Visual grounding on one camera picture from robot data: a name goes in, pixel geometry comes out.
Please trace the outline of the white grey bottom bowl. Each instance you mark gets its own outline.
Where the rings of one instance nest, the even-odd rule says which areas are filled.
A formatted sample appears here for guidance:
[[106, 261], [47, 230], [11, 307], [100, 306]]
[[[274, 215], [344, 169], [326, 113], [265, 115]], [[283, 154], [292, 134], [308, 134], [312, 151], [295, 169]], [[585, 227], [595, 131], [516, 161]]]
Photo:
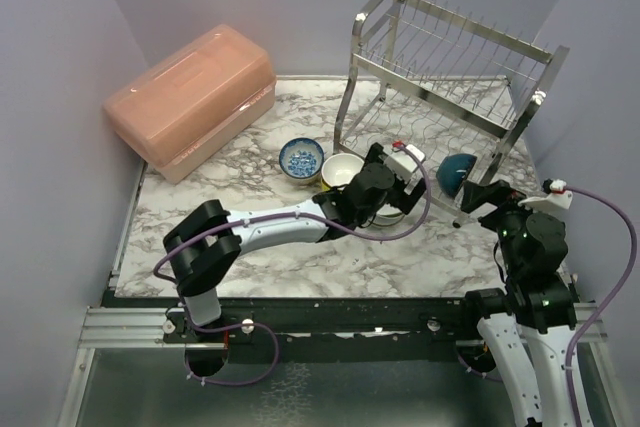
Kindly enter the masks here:
[[397, 208], [390, 205], [384, 205], [374, 216], [372, 223], [376, 226], [386, 227], [392, 226], [400, 222], [404, 218], [404, 214]]

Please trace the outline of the dark teal beige bowl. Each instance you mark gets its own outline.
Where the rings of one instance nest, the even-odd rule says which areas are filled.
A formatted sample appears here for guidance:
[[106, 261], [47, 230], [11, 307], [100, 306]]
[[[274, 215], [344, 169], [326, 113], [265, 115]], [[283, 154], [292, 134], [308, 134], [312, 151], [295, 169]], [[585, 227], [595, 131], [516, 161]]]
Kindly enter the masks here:
[[436, 180], [440, 190], [446, 196], [455, 198], [476, 162], [477, 157], [467, 153], [457, 153], [445, 157], [436, 171]]

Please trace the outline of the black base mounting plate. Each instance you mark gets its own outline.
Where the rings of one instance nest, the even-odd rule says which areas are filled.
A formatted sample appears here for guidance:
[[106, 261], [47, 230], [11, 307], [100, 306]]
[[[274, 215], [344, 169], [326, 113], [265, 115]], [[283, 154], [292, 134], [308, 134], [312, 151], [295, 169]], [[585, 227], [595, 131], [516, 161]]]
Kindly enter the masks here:
[[160, 320], [170, 330], [161, 334], [157, 345], [183, 349], [198, 374], [214, 374], [225, 362], [452, 362], [457, 356], [487, 371], [493, 359], [477, 331], [466, 294], [408, 299], [224, 298], [221, 318], [203, 333], [188, 324], [176, 299], [118, 298], [107, 290], [101, 304], [139, 308], [145, 314], [159, 309]]

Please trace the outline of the blue white patterned bowl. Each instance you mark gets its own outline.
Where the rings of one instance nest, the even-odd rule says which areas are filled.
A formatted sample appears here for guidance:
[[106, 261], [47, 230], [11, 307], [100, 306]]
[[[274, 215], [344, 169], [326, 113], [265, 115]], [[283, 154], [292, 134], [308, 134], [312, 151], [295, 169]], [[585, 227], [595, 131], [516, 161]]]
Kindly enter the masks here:
[[306, 137], [286, 142], [278, 157], [285, 177], [301, 185], [311, 184], [319, 177], [324, 160], [325, 153], [320, 144]]

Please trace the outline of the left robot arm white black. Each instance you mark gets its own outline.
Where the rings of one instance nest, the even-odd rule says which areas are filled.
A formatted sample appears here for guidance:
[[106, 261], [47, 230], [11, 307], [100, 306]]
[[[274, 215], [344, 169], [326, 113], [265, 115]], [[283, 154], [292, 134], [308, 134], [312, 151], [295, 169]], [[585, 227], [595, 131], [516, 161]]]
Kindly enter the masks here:
[[217, 287], [234, 262], [251, 252], [294, 243], [322, 243], [345, 236], [383, 241], [364, 231], [384, 206], [409, 214], [430, 200], [430, 182], [417, 147], [396, 142], [390, 153], [370, 147], [362, 168], [341, 187], [332, 187], [293, 206], [231, 211], [217, 199], [202, 203], [163, 239], [170, 265], [167, 281], [176, 287], [188, 317], [186, 329], [206, 342], [220, 332], [222, 308]]

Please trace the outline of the stainless steel dish rack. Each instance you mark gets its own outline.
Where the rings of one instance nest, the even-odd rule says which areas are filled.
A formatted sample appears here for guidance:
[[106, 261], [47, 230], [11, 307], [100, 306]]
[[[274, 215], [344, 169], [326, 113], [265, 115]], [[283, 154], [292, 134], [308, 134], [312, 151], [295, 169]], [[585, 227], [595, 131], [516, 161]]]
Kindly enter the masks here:
[[532, 192], [523, 135], [568, 54], [433, 0], [368, 0], [352, 24], [333, 149], [364, 155], [401, 140], [425, 154], [431, 172], [470, 154], [472, 182]]

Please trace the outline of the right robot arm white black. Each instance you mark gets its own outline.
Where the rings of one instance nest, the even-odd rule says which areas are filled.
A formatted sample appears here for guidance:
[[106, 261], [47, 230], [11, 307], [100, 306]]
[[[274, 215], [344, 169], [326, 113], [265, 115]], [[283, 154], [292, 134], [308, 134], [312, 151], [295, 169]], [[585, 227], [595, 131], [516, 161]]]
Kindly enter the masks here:
[[558, 273], [568, 253], [562, 221], [499, 180], [463, 184], [461, 209], [490, 204], [479, 223], [497, 236], [503, 291], [472, 291], [459, 314], [461, 330], [482, 338], [506, 388], [519, 426], [575, 426], [584, 404], [573, 403], [566, 376], [577, 319], [571, 292]]

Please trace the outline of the pink plastic storage box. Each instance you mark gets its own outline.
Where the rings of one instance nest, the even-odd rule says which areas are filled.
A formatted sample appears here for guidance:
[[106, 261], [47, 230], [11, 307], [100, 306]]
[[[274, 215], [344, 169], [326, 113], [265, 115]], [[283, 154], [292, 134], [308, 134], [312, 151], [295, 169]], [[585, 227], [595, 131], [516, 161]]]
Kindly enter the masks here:
[[275, 103], [269, 54], [219, 25], [103, 104], [114, 131], [177, 184]]

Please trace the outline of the white orange bowl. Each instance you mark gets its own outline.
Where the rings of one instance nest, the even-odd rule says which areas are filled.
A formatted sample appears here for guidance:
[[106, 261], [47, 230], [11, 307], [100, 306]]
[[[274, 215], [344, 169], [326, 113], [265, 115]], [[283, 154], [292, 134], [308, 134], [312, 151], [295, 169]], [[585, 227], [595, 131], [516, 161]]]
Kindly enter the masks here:
[[363, 165], [364, 160], [351, 153], [338, 153], [327, 158], [321, 169], [322, 190], [348, 185]]

